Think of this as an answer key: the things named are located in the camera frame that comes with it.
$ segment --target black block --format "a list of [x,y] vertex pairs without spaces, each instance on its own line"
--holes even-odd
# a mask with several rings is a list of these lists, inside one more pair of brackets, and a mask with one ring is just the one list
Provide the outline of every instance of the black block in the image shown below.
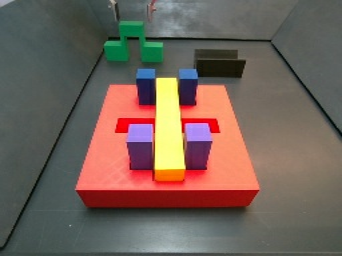
[[238,50],[197,49],[194,67],[199,77],[242,77],[246,60]]

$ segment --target building block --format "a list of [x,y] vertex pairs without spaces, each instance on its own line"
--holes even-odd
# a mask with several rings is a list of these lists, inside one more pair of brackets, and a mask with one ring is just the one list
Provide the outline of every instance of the building block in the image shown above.
[[121,41],[107,41],[105,43],[105,55],[109,61],[129,61],[127,44]]
[[177,78],[157,78],[155,181],[183,181],[186,173]]
[[214,119],[207,170],[186,171],[183,182],[155,182],[153,171],[130,170],[126,133],[118,120],[155,118],[155,106],[142,106],[137,85],[111,85],[77,184],[87,207],[246,207],[260,191],[249,152],[225,85],[199,85],[197,106],[181,106],[183,119]]
[[137,87],[139,104],[155,105],[155,69],[138,69]]
[[197,105],[198,71],[179,69],[179,104]]
[[127,135],[131,170],[154,169],[154,127],[151,124],[131,124]]
[[121,37],[139,37],[145,40],[145,22],[143,21],[121,21]]
[[187,170],[206,170],[213,138],[206,123],[186,124],[185,151]]
[[165,45],[159,42],[146,42],[142,48],[143,62],[163,62]]
[[194,68],[199,77],[242,77],[246,60],[238,59],[238,50],[197,49]]
[[130,59],[127,38],[138,37],[143,62],[163,62],[165,45],[161,42],[146,42],[145,22],[121,21],[121,41],[105,43],[105,55],[109,61],[127,61]]

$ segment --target dark gray block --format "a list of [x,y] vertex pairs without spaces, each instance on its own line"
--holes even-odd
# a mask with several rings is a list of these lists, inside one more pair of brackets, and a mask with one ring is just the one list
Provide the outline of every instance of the dark gray block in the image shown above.
[[0,8],[0,247],[105,40],[82,0],[15,1]]
[[246,60],[238,50],[197,49],[194,67],[201,77],[242,77]]
[[342,131],[342,1],[301,0],[273,44]]

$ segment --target blue block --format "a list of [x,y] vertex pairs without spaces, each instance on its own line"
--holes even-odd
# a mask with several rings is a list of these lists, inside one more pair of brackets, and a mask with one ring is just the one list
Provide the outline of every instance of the blue block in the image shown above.
[[185,152],[187,170],[206,170],[213,144],[207,123],[189,123],[185,127]]
[[155,105],[155,69],[138,69],[137,87],[139,105]]
[[154,126],[131,124],[127,135],[131,170],[154,169]]
[[179,69],[179,104],[197,105],[198,71],[195,69]]

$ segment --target toy block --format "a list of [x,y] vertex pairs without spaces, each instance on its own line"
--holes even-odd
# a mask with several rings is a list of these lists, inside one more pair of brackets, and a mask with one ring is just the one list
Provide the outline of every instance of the toy block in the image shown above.
[[183,181],[186,172],[177,78],[157,78],[155,176]]
[[145,22],[143,21],[121,21],[121,37],[139,37],[145,40]]
[[198,71],[195,69],[179,69],[179,104],[197,105]]
[[197,49],[194,67],[201,77],[242,77],[246,60],[238,50]]
[[143,62],[163,62],[163,43],[146,42],[145,22],[121,21],[121,41],[109,41],[105,44],[105,55],[109,61],[127,61],[130,58],[127,38],[138,37]]
[[131,124],[127,135],[131,170],[154,169],[154,127],[151,124]]
[[146,42],[142,48],[143,62],[163,62],[165,44],[159,42]]
[[138,69],[137,87],[141,105],[155,105],[155,69]]
[[185,147],[187,170],[206,170],[213,138],[209,124],[186,124]]
[[130,58],[127,43],[107,41],[105,43],[105,55],[109,61],[127,61]]

